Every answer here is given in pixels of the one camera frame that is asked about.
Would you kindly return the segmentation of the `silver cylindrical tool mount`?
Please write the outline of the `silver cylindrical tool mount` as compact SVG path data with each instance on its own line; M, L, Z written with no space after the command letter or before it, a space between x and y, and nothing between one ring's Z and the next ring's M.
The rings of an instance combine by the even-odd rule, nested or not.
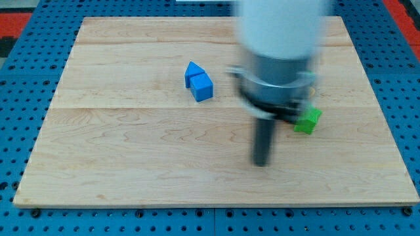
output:
M296 123L310 105L310 87L317 76L310 70L312 55L275 58L240 50L240 63L226 71L236 78L245 109L258 119Z

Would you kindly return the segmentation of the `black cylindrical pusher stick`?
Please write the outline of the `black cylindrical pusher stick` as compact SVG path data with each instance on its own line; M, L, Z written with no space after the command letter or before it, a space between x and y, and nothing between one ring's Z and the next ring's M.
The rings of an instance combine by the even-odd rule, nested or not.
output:
M258 167L264 167L268 164L275 130L275 120L256 119L252 160Z

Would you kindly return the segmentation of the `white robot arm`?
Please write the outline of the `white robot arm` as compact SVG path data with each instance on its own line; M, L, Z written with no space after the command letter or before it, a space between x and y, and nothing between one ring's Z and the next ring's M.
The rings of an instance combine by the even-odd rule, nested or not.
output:
M324 31L324 0L245 0L236 3L240 62L228 68L255 118L251 160L268 164L277 121L296 123L312 103L311 63Z

